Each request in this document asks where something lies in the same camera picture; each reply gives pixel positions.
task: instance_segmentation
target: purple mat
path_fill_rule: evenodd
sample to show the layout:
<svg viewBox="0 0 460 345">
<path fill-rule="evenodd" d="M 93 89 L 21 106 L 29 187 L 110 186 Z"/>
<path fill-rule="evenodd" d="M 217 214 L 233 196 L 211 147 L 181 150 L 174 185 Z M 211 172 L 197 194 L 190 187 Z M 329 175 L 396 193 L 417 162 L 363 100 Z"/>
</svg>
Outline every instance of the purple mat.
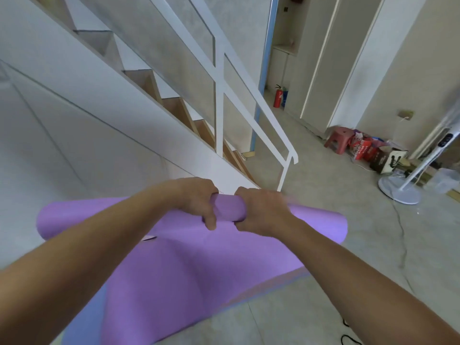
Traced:
<svg viewBox="0 0 460 345">
<path fill-rule="evenodd" d="M 106 198 L 57 202 L 37 218 L 44 239 L 122 201 Z M 169 211 L 108 280 L 102 344 L 147 345 L 207 318 L 232 303 L 257 295 L 305 272 L 278 240 L 238 232 L 233 221 L 246 215 L 238 196 L 212 198 L 217 229 L 201 217 Z M 347 233 L 339 213 L 289 206 L 296 217 L 337 243 Z"/>
</svg>

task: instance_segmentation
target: wall outlet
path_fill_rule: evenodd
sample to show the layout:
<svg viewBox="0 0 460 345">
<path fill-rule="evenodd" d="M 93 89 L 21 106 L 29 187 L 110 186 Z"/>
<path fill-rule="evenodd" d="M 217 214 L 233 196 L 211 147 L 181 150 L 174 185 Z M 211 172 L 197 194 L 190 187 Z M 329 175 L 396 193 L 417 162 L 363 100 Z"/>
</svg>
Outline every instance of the wall outlet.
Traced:
<svg viewBox="0 0 460 345">
<path fill-rule="evenodd" d="M 412 117 L 414 116 L 414 111 L 412 110 L 400 110 L 398 112 L 398 116 L 402 119 L 406 119 L 407 121 L 410 121 Z"/>
</svg>

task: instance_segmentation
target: red fire extinguisher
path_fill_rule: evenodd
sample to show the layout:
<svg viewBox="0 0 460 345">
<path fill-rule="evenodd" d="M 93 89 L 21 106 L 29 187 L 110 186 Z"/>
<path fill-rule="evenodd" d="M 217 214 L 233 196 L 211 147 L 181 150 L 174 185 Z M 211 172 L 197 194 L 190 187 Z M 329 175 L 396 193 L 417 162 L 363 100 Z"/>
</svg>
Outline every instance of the red fire extinguisher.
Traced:
<svg viewBox="0 0 460 345">
<path fill-rule="evenodd" d="M 275 93 L 275 102 L 273 103 L 273 108 L 279 108 L 281 102 L 283 101 L 283 90 L 281 89 L 281 86 L 277 85 L 276 86 L 278 89 L 276 90 Z"/>
</svg>

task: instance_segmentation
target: person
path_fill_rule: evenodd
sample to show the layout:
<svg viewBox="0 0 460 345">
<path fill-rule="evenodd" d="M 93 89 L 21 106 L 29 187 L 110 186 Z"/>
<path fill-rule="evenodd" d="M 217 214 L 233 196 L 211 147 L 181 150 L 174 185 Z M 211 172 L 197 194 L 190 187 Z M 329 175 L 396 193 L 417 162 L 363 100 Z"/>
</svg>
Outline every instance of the person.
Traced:
<svg viewBox="0 0 460 345">
<path fill-rule="evenodd" d="M 0 344 L 49 344 L 170 209 L 216 217 L 211 180 L 154 185 L 43 243 L 0 272 Z M 305 265 L 366 345 L 460 344 L 460 335 L 396 283 L 291 214 L 284 197 L 239 188 L 247 217 L 235 223 L 278 239 Z"/>
</svg>

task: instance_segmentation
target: white metal railing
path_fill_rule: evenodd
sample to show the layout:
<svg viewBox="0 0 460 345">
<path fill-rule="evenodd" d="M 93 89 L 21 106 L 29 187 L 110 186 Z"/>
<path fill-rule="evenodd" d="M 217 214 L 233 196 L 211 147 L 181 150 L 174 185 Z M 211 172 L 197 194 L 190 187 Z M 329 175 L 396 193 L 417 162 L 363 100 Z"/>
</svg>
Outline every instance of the white metal railing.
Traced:
<svg viewBox="0 0 460 345">
<path fill-rule="evenodd" d="M 247 72 L 243 63 L 239 59 L 232 45 L 228 41 L 224 32 L 220 28 L 216 19 L 212 15 L 209 7 L 206 5 L 204 0 L 190 0 L 194 8 L 196 9 L 198 15 L 203 20 L 204 24 L 214 36 L 214 63 L 210 61 L 201 47 L 198 45 L 198 42 L 193 38 L 189 33 L 187 28 L 177 17 L 175 12 L 169 6 L 166 0 L 151 0 L 151 2 L 156 6 L 158 11 L 163 15 L 169 25 L 174 29 L 174 31 L 179 35 L 183 43 L 188 47 L 192 52 L 198 62 L 203 66 L 206 72 L 210 77 L 215 81 L 215 115 L 214 115 L 214 133 L 215 133 L 215 150 L 216 153 L 223 157 L 223 140 L 224 140 L 224 93 L 227 95 L 227 98 L 233 103 L 236 109 L 243 115 L 245 120 L 250 124 L 252 129 L 257 133 L 259 138 L 267 145 L 268 149 L 273 153 L 276 159 L 283 166 L 283 171 L 280 174 L 280 180 L 278 184 L 278 191 L 281 190 L 281 187 L 284 183 L 286 177 L 287 168 L 293 159 L 296 164 L 299 161 L 299 156 L 297 155 L 294 146 L 291 144 L 287 138 L 285 132 L 281 128 L 279 122 L 276 120 L 276 117 L 273 115 L 273 112 L 270 110 L 269 106 L 265 102 L 264 97 L 259 92 L 257 85 L 252 80 L 251 76 Z M 233 89 L 227 84 L 224 79 L 224 58 L 227 56 L 229 62 L 235 68 L 238 75 L 241 77 L 241 80 L 246 85 L 247 89 L 256 100 L 256 103 L 259 105 L 262 112 L 267 117 L 268 121 L 273 126 L 274 130 L 279 135 L 280 139 L 283 141 L 284 145 L 288 149 L 288 156 L 286 159 L 280 154 L 280 152 L 273 145 L 271 140 L 267 137 L 267 134 L 262 130 L 259 124 L 256 122 L 254 117 L 249 113 L 244 104 L 238 98 Z"/>
</svg>

